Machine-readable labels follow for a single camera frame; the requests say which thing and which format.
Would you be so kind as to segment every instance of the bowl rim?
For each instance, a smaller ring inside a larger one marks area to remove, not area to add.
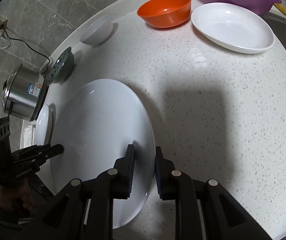
[[[188,2],[187,2],[186,4],[184,4],[184,5],[182,5],[181,7],[176,8],[176,9],[173,9],[173,10],[170,10],[170,11],[167,11],[167,12],[164,12],[164,13],[161,13],[161,14],[147,15],[147,16],[140,14],[140,13],[139,13],[139,10],[142,8],[142,6],[146,5],[148,2],[151,2],[151,1],[153,1],[153,0],[148,0],[147,2],[143,3],[143,4],[139,7],[139,9],[137,10],[136,14],[137,14],[138,16],[140,16],[140,17],[152,18],[152,17],[161,16],[161,15],[165,15],[165,14],[168,14],[168,13],[171,13],[171,12],[174,12],[174,11],[181,10],[181,9],[184,8],[185,6],[191,4],[191,2],[192,2],[192,0],[188,0]]]

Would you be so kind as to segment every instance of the wall socket plate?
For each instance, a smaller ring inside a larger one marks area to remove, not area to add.
[[[6,28],[7,19],[2,16],[0,16],[0,25],[1,24],[4,24],[4,28]],[[0,29],[0,36],[2,37],[3,35],[4,35],[4,29],[3,30]]]

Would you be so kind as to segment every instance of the white plate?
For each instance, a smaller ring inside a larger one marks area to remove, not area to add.
[[[204,4],[194,10],[191,19],[208,39],[237,52],[260,53],[275,42],[273,31],[262,18],[234,4]]]
[[[57,143],[65,149],[51,158],[57,192],[73,178],[96,178],[125,156],[128,144],[134,144],[137,155],[132,192],[127,200],[114,200],[113,228],[139,213],[153,182],[155,140],[147,112],[130,88],[110,79],[80,88],[55,124],[51,144]]]
[[[39,112],[35,127],[35,144],[48,144],[52,130],[52,111],[48,105],[44,104]]]

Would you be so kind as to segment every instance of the white bowl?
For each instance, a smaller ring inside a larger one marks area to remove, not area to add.
[[[134,144],[132,192],[127,200],[114,200],[113,228],[139,213],[154,178],[155,140],[148,114],[129,87],[100,79],[80,88],[55,123],[52,145],[57,143],[64,147],[63,154],[51,158],[57,192],[74,178],[96,178],[124,157],[128,144]]]
[[[87,45],[99,45],[111,36],[112,29],[113,23],[110,17],[102,16],[86,29],[80,41]]]
[[[260,53],[275,42],[273,31],[262,18],[234,4],[204,4],[194,10],[191,19],[209,40],[237,52]]]
[[[35,144],[46,145],[49,143],[52,130],[52,111],[48,105],[43,105],[39,112],[35,127]]]

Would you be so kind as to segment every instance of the orange bowl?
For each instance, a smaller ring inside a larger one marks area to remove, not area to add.
[[[156,28],[170,28],[185,22],[191,13],[191,0],[150,0],[137,11],[138,16]]]

